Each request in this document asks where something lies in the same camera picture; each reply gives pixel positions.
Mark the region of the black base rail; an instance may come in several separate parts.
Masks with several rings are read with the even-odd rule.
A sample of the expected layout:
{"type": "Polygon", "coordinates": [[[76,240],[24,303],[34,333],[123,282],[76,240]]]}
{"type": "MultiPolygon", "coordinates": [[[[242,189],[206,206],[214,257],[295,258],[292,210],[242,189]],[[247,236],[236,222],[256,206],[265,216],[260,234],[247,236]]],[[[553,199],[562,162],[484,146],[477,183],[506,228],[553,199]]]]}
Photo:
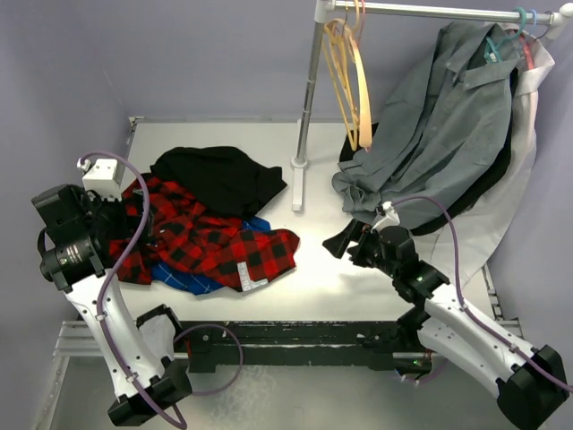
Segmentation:
{"type": "Polygon", "coordinates": [[[217,366],[359,366],[429,374],[436,355],[396,322],[180,322],[175,355],[192,373],[217,366]]]}

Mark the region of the pink wire hanger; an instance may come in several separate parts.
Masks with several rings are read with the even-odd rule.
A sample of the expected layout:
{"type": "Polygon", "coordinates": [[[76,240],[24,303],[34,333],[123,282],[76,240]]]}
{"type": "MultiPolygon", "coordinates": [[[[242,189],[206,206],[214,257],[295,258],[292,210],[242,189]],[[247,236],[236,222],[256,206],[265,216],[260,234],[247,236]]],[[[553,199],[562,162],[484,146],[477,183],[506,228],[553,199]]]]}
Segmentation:
{"type": "Polygon", "coordinates": [[[354,33],[358,37],[361,37],[365,22],[366,7],[364,0],[354,0],[355,4],[355,27],[354,33]]]}

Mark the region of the cream plastic hanger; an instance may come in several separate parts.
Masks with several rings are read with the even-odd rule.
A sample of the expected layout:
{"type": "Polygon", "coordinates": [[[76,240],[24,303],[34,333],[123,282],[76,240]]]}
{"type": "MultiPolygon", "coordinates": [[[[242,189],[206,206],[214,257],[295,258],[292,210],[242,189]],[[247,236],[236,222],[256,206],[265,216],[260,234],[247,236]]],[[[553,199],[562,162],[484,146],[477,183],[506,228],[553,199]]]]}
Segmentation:
{"type": "Polygon", "coordinates": [[[342,107],[342,115],[347,136],[353,151],[358,148],[369,150],[372,146],[371,108],[367,80],[363,67],[360,49],[355,40],[355,34],[346,23],[342,26],[342,48],[340,53],[341,88],[345,94],[346,107],[342,107]],[[348,61],[355,65],[357,78],[358,102],[355,103],[350,84],[348,61]]]}

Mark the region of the white hanging shirt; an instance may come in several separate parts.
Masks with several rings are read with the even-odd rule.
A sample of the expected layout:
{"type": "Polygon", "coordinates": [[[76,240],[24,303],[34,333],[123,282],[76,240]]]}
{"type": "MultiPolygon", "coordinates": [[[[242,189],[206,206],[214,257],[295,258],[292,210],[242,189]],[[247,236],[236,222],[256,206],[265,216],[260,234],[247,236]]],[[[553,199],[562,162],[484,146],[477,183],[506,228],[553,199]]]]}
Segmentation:
{"type": "Polygon", "coordinates": [[[418,236],[430,249],[432,263],[449,276],[469,281],[493,255],[526,190],[536,154],[538,89],[554,67],[545,46],[509,42],[518,54],[517,86],[512,99],[510,162],[503,177],[457,216],[442,209],[445,224],[418,236]]]}

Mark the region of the black shirt on table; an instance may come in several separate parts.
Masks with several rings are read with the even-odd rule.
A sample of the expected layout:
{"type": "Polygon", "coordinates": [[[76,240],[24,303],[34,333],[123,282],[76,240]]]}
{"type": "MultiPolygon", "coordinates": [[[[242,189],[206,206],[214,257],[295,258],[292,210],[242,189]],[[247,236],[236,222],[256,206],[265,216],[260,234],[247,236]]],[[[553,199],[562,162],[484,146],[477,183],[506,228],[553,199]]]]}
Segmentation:
{"type": "Polygon", "coordinates": [[[163,153],[150,171],[177,182],[218,215],[245,220],[287,187],[281,167],[265,167],[231,146],[176,147],[163,153]]]}

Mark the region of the yellow plastic hanger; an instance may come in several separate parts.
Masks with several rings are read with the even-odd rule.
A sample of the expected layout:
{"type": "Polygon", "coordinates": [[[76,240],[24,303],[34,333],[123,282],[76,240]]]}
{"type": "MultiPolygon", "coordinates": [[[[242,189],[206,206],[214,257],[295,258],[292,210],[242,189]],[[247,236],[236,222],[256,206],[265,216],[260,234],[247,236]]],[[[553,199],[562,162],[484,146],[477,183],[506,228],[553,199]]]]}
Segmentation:
{"type": "Polygon", "coordinates": [[[366,15],[365,1],[354,1],[355,23],[344,19],[328,21],[323,30],[326,41],[321,43],[325,55],[339,110],[353,151],[369,150],[372,145],[370,129],[372,116],[367,79],[360,52],[363,22],[366,15]]]}

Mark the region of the grey hanging shirt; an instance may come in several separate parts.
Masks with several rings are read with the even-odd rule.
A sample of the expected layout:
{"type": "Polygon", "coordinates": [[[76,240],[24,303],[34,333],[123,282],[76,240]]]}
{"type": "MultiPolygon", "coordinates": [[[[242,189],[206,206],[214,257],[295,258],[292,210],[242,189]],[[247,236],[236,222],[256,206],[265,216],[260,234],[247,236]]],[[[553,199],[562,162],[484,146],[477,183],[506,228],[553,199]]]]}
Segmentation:
{"type": "Polygon", "coordinates": [[[454,21],[439,31],[387,97],[371,149],[332,177],[344,212],[370,222],[382,202],[397,202],[401,224],[418,228],[492,166],[507,140],[519,61],[506,36],[496,23],[454,21]]]}

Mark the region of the red black plaid shirt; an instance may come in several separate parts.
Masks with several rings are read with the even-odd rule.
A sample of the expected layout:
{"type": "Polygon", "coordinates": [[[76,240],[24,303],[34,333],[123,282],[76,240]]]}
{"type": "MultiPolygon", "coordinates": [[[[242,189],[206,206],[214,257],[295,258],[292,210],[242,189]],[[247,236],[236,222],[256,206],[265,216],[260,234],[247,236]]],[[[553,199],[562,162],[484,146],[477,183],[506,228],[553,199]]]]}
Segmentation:
{"type": "Polygon", "coordinates": [[[150,193],[150,238],[123,260],[117,277],[149,285],[152,266],[164,263],[187,275],[202,275],[224,287],[249,291],[295,268],[300,238],[288,229],[256,231],[238,218],[223,218],[174,181],[143,175],[150,193]]]}

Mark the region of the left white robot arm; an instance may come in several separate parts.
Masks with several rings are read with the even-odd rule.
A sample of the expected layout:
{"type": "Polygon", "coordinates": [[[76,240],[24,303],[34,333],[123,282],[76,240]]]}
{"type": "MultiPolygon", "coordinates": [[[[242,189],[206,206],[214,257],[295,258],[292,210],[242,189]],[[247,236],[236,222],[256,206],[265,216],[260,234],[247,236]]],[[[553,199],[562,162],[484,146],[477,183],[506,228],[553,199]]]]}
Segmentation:
{"type": "Polygon", "coordinates": [[[189,396],[192,387],[175,350],[184,329],[173,311],[158,305],[132,318],[112,271],[113,239],[128,239],[138,217],[118,199],[78,185],[59,185],[31,200],[45,223],[38,234],[42,276],[63,292],[86,322],[112,378],[115,426],[140,426],[189,396]]]}

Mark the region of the blue checked shirt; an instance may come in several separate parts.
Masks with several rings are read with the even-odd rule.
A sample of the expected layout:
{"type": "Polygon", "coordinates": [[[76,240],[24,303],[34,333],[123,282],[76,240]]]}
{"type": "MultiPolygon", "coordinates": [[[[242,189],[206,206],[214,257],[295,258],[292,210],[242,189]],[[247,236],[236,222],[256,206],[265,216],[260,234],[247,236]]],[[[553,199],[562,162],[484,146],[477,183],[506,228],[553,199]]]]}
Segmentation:
{"type": "MultiPolygon", "coordinates": [[[[243,221],[243,228],[260,232],[271,230],[268,221],[258,217],[243,221]]],[[[195,296],[207,295],[225,287],[204,275],[189,274],[172,269],[165,262],[158,262],[151,267],[151,278],[171,288],[191,293],[195,296]]]]}

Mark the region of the blue hanger hook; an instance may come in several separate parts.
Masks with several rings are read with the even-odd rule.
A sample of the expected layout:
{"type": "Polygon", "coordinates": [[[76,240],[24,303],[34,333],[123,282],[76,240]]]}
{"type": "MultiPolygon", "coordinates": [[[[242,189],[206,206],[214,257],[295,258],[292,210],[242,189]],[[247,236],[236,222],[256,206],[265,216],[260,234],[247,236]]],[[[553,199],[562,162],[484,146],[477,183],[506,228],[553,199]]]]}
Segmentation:
{"type": "Polygon", "coordinates": [[[535,9],[530,9],[528,12],[532,15],[532,18],[531,18],[532,21],[531,21],[530,25],[535,27],[537,25],[537,21],[538,21],[538,13],[535,9]]]}

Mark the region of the teal plastic hanger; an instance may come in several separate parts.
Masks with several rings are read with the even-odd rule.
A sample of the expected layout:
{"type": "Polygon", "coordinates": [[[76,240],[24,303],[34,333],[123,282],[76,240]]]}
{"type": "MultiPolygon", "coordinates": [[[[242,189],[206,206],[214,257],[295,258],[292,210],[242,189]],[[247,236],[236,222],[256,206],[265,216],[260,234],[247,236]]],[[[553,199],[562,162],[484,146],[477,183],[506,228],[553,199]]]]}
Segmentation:
{"type": "Polygon", "coordinates": [[[527,11],[523,7],[517,7],[515,12],[519,14],[519,26],[518,29],[511,35],[506,34],[503,39],[495,42],[490,37],[486,37],[486,46],[483,54],[483,58],[487,64],[498,63],[502,60],[499,49],[505,44],[518,39],[523,33],[526,23],[527,23],[527,11]]]}

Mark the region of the metal clothes rack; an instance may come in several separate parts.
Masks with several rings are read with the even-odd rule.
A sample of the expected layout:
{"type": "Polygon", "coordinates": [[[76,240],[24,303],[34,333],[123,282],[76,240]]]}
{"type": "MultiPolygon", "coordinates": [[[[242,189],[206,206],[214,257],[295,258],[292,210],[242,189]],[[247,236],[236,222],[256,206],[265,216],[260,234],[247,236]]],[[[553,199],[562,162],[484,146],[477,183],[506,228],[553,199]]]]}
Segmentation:
{"type": "MultiPolygon", "coordinates": [[[[349,1],[318,1],[315,4],[311,57],[306,78],[303,111],[302,117],[298,121],[299,132],[296,152],[291,159],[291,167],[294,172],[294,183],[292,187],[292,211],[294,212],[300,212],[304,207],[304,172],[307,168],[307,137],[312,116],[312,102],[321,57],[321,42],[324,26],[327,23],[330,13],[342,11],[346,9],[347,6],[351,6],[349,1]]],[[[367,2],[365,3],[365,7],[366,14],[376,13],[473,22],[519,24],[519,14],[517,12],[378,2],[367,2]]],[[[527,13],[526,24],[530,25],[532,21],[531,18],[532,15],[527,13]]],[[[554,41],[571,22],[572,4],[566,3],[562,5],[557,12],[538,13],[537,26],[542,25],[546,27],[547,31],[543,34],[543,37],[549,41],[554,41]]]]}

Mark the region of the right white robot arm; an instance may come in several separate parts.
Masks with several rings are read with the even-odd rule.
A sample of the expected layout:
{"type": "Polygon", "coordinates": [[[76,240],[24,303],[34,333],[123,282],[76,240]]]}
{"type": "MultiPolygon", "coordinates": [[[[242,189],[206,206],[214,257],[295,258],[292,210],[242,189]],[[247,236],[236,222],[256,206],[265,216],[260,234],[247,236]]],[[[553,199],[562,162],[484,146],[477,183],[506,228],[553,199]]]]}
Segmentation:
{"type": "Polygon", "coordinates": [[[398,321],[399,343],[427,348],[478,381],[505,418],[519,429],[538,429],[568,399],[560,354],[537,348],[469,303],[448,278],[420,259],[407,229],[376,230],[351,220],[323,241],[337,259],[383,272],[412,304],[398,321]]]}

